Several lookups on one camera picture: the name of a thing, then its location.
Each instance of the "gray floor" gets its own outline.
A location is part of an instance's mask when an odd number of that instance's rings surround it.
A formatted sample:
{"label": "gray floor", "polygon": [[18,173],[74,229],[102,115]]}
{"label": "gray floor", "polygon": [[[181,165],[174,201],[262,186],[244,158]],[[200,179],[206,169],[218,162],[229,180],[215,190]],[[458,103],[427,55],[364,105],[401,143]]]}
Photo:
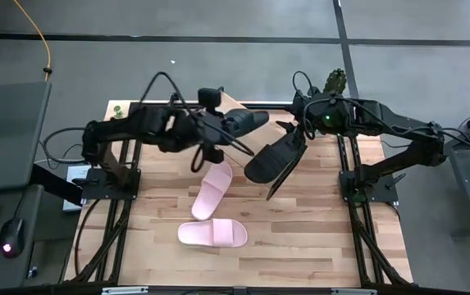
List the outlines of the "gray floor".
{"label": "gray floor", "polygon": [[[21,3],[43,31],[57,34],[339,37],[331,0]],[[341,0],[341,6],[349,38],[470,39],[470,1]],[[33,33],[5,0],[0,0],[0,31]],[[224,85],[240,100],[289,101],[295,70],[322,86],[330,70],[344,66],[338,44],[53,41],[50,46],[54,73],[43,136],[101,118],[110,99],[138,98],[159,70],[169,72],[187,98],[195,98],[200,87]],[[350,51],[361,98],[444,126],[455,127],[470,116],[470,47],[352,46]],[[0,40],[0,84],[41,80],[44,62],[41,42]],[[150,93],[152,99],[170,95],[166,82]],[[51,143],[51,152],[62,153],[79,138],[66,134]],[[385,153],[397,151],[385,147]],[[451,231],[470,225],[470,210],[449,163],[405,172],[397,189],[415,282],[470,291],[470,240],[449,238]]]}

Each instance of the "black rod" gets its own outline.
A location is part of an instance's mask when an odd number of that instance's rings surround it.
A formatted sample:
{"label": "black rod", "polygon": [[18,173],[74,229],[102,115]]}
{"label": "black rod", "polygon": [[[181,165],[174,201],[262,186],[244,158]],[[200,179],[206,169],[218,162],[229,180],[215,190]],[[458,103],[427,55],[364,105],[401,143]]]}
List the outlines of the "black rod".
{"label": "black rod", "polygon": [[[135,141],[135,149],[133,151],[133,164],[131,169],[138,169],[139,160],[142,152],[142,142],[139,140]],[[111,276],[109,280],[118,282],[121,271],[121,260],[123,259],[123,251],[125,248],[125,239],[127,237],[127,226],[129,224],[130,209],[132,208],[132,201],[124,201],[122,213],[125,214],[126,219],[124,220],[125,229],[120,233],[118,241],[116,242],[116,254],[114,256],[114,263],[112,265]]]}
{"label": "black rod", "polygon": [[[353,154],[353,162],[355,166],[359,166],[362,164],[360,160],[360,151],[358,150],[358,142],[357,138],[351,138],[351,153]],[[373,242],[376,244],[376,237],[375,237],[375,228],[373,227],[373,218],[372,218],[372,210],[369,206],[369,201],[366,199],[363,204],[363,214],[364,214],[364,223],[366,225],[366,231],[371,236]],[[375,274],[375,281],[377,283],[384,283],[384,275],[382,275],[382,268],[376,258],[372,257],[373,262],[373,272]]]}
{"label": "black rod", "polygon": [[366,228],[364,227],[363,223],[358,218],[357,212],[354,213],[353,219],[355,220],[354,223],[357,226],[360,237],[366,243],[367,247],[369,247],[372,253],[372,256],[374,256],[379,261],[381,268],[385,271],[386,276],[388,277],[388,279],[390,279],[391,283],[392,284],[409,284],[409,282],[403,279],[399,275],[397,270],[393,266],[391,266],[388,259],[382,253],[381,249],[379,249],[376,243],[372,240],[372,237],[370,237],[369,234],[367,234]]}
{"label": "black rod", "polygon": [[111,245],[114,243],[114,240],[118,237],[121,231],[127,230],[127,228],[123,226],[126,218],[128,218],[128,216],[126,216],[122,212],[120,218],[118,219],[111,233],[109,234],[109,238],[103,241],[100,248],[98,248],[96,253],[94,253],[93,258],[84,267],[84,269],[80,272],[80,274],[74,277],[73,279],[71,279],[72,282],[87,282],[90,279],[91,275],[93,275],[94,271],[98,267],[98,264],[102,261],[103,256],[109,252],[109,249],[111,248]]}
{"label": "black rod", "polygon": [[[340,164],[342,165],[342,170],[349,170],[348,157],[346,154],[346,146],[344,138],[341,135],[337,135],[337,144],[339,147],[340,154]],[[366,269],[366,259],[364,258],[364,250],[362,245],[362,240],[358,233],[357,223],[355,222],[354,217],[357,215],[353,203],[351,200],[348,200],[348,210],[349,218],[351,220],[351,232],[353,235],[353,243],[355,249],[355,257],[357,258],[357,268],[358,268],[358,277],[360,278],[361,286],[369,282],[370,279],[367,277]]]}
{"label": "black rod", "polygon": [[[121,144],[120,150],[120,158],[118,162],[122,165],[125,164],[127,161],[127,152],[129,151],[129,140],[124,140]],[[109,212],[107,213],[107,222],[105,224],[105,231],[103,232],[103,241],[105,241],[110,232],[112,227],[114,226],[114,221],[116,219],[116,209],[118,208],[118,200],[111,200],[111,204],[109,205]],[[107,253],[103,255],[102,262],[98,265],[98,269],[96,270],[96,281],[102,281],[103,276],[105,275],[105,268],[107,266]]]}

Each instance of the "pink slipper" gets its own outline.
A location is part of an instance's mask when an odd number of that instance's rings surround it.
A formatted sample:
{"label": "pink slipper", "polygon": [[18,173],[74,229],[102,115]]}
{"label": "pink slipper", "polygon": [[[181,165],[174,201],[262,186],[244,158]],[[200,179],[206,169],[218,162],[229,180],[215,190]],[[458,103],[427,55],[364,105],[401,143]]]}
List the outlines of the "pink slipper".
{"label": "pink slipper", "polygon": [[242,247],[248,242],[248,232],[236,220],[213,218],[180,225],[178,239],[186,245]]}
{"label": "pink slipper", "polygon": [[208,220],[217,209],[221,198],[233,180],[233,170],[229,163],[212,164],[202,179],[202,188],[194,200],[191,214],[197,220]]}

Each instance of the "yellow cable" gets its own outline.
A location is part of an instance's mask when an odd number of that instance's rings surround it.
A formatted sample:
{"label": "yellow cable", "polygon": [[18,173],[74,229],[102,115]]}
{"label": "yellow cable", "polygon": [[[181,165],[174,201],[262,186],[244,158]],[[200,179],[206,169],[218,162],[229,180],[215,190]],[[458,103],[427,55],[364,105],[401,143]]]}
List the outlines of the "yellow cable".
{"label": "yellow cable", "polygon": [[[38,26],[34,23],[34,21],[30,18],[30,16],[27,14],[27,11],[25,11],[25,9],[23,9],[23,7],[18,3],[18,0],[14,0],[14,3],[20,8],[21,12],[23,12],[23,14],[25,16],[27,16],[27,19],[30,21],[30,23],[34,26],[34,28],[36,29],[36,31],[38,32],[39,34],[39,37],[41,37],[42,41],[43,41],[43,44],[45,45],[45,49],[47,49],[47,67],[43,70],[46,70],[46,69],[49,69],[51,70],[51,51],[50,49],[48,48],[48,44],[47,44],[47,40],[45,40],[45,37],[43,36],[43,34],[41,33],[41,30],[39,30]],[[49,77],[49,73],[46,71],[45,72],[45,81],[48,80],[48,77]]]}

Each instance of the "wooden table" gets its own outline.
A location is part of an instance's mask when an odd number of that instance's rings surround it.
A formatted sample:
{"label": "wooden table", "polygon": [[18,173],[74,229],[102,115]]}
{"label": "wooden table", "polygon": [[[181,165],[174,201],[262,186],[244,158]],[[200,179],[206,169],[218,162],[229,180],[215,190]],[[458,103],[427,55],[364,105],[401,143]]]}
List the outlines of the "wooden table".
{"label": "wooden table", "polygon": [[[116,105],[126,114],[129,103],[110,101],[106,119],[115,115]],[[275,120],[292,120],[283,111],[270,113],[270,124],[276,128]],[[143,145],[142,182],[130,215],[119,283],[358,287],[348,208],[337,185],[341,168],[336,137],[316,138],[308,145],[294,173],[269,202],[265,199],[269,188],[248,181],[243,168],[227,158],[234,178],[213,217],[235,219],[247,228],[247,245],[234,249],[189,247],[178,242],[178,226],[193,221],[190,208],[205,174],[205,170],[190,171],[196,147],[175,154]],[[358,145],[363,163],[383,159],[379,138],[359,137]],[[114,144],[113,151],[118,155],[120,144]],[[102,242],[107,210],[108,202],[100,202],[88,218],[80,243],[81,267]],[[379,247],[393,267],[411,280],[396,214],[386,204],[373,203],[372,216]],[[371,256],[368,251],[365,255],[372,278]],[[74,276],[73,261],[71,255],[66,279]]]}

